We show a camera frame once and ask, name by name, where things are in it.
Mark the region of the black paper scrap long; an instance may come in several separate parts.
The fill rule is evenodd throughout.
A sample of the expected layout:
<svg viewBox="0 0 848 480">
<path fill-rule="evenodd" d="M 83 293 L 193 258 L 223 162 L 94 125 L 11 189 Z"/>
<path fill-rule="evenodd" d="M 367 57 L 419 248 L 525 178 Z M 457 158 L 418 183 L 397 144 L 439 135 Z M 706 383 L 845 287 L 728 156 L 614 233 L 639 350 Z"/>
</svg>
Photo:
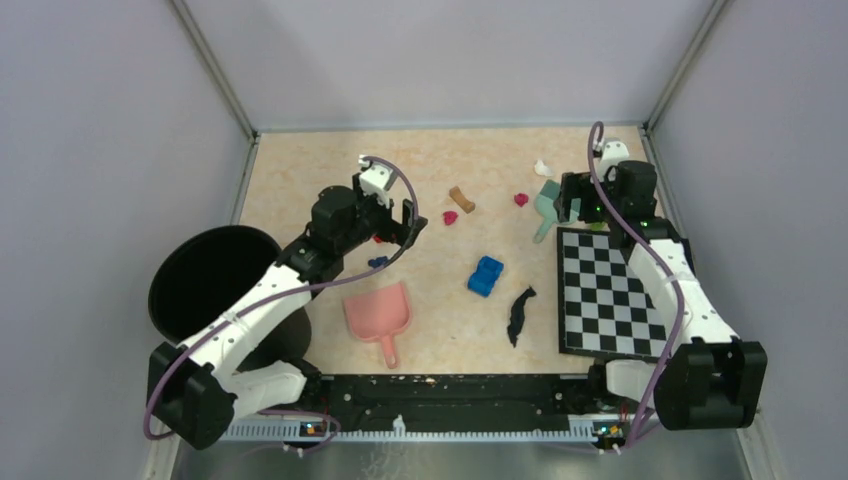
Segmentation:
<svg viewBox="0 0 848 480">
<path fill-rule="evenodd" d="M 510 307 L 509 323 L 506 327 L 506 332 L 510 344 L 513 347 L 517 346 L 518 337 L 522 332 L 526 321 L 525 307 L 530 298 L 537 295 L 537 292 L 532 286 L 528 286 L 519 297 L 512 303 Z"/>
</svg>

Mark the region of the green plastic hand brush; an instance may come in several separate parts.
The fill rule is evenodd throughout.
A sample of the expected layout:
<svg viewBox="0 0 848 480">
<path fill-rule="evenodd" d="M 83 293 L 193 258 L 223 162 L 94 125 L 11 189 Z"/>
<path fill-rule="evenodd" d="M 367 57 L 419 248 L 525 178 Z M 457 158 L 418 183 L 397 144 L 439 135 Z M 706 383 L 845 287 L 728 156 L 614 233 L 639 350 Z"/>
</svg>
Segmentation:
<svg viewBox="0 0 848 480">
<path fill-rule="evenodd" d="M 542 217 L 542 223 L 533 236 L 535 244 L 541 243 L 552 227 L 562 225 L 554 205 L 559 191 L 560 185 L 558 182 L 547 180 L 534 198 L 534 208 Z"/>
</svg>

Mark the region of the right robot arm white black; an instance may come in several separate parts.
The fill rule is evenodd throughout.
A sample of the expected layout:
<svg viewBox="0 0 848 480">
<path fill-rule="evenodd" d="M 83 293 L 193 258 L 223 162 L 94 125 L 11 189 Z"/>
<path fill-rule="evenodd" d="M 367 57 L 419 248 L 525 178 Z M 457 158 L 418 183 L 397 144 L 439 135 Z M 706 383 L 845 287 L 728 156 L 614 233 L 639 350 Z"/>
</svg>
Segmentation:
<svg viewBox="0 0 848 480">
<path fill-rule="evenodd" d="M 611 360 L 586 385 L 589 404 L 612 412 L 626 398 L 643 417 L 654 411 L 668 430 L 738 429 L 755 418 L 768 357 L 717 313 L 691 268 L 689 246 L 655 212 L 657 173 L 637 160 L 591 163 L 565 173 L 554 202 L 560 220 L 603 221 L 608 240 L 649 296 L 666 329 L 655 364 Z"/>
</svg>

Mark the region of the pink plastic dustpan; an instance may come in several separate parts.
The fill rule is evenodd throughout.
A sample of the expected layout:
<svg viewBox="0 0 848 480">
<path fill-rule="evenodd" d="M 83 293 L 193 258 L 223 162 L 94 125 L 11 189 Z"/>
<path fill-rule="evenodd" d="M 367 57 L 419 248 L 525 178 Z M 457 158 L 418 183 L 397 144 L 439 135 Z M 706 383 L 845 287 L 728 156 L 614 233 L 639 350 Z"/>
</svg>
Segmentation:
<svg viewBox="0 0 848 480">
<path fill-rule="evenodd" d="M 347 297 L 342 305 L 351 334 L 360 341 L 379 344 L 386 367 L 396 369 L 400 359 L 395 337 L 407 329 L 412 318 L 404 283 Z"/>
</svg>

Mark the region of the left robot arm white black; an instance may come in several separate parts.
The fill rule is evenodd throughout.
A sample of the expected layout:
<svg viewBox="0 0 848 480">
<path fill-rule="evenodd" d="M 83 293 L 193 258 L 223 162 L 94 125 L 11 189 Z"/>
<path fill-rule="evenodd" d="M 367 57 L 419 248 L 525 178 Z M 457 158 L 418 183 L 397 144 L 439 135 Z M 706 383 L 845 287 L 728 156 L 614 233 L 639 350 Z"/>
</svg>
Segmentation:
<svg viewBox="0 0 848 480">
<path fill-rule="evenodd" d="M 148 296 L 158 329 L 180 326 L 151 353 L 146 419 L 197 449 L 216 443 L 237 419 L 287 404 L 308 413 L 320 386 L 287 359 L 243 371 L 244 361 L 293 313 L 346 283 L 344 258 L 373 238 L 406 252 L 426 227 L 410 195 L 400 220 L 385 190 L 330 186 L 304 231 L 281 246 L 247 226 L 207 230 L 160 266 Z"/>
</svg>

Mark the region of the pink paper scrap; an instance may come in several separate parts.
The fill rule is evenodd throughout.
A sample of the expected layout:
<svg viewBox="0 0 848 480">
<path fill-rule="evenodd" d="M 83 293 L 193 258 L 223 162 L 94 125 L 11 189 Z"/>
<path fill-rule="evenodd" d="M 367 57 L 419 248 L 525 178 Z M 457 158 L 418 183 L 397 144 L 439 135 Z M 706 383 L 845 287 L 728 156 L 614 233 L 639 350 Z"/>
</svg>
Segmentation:
<svg viewBox="0 0 848 480">
<path fill-rule="evenodd" d="M 514 195 L 513 201 L 517 206 L 523 207 L 529 202 L 529 196 L 525 193 L 518 193 Z"/>
<path fill-rule="evenodd" d="M 442 220 L 446 226 L 453 225 L 458 219 L 458 213 L 456 211 L 445 211 L 442 213 Z"/>
</svg>

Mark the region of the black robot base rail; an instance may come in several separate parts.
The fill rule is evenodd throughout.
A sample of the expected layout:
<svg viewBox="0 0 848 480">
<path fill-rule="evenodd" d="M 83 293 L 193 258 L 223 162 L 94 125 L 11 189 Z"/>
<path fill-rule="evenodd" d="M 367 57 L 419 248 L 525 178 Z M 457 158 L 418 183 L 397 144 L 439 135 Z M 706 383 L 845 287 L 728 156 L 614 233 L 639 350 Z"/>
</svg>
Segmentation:
<svg viewBox="0 0 848 480">
<path fill-rule="evenodd" d="M 294 408 L 336 418 L 346 432 L 564 432 L 578 420 L 617 421 L 622 407 L 586 375 L 324 375 Z"/>
</svg>

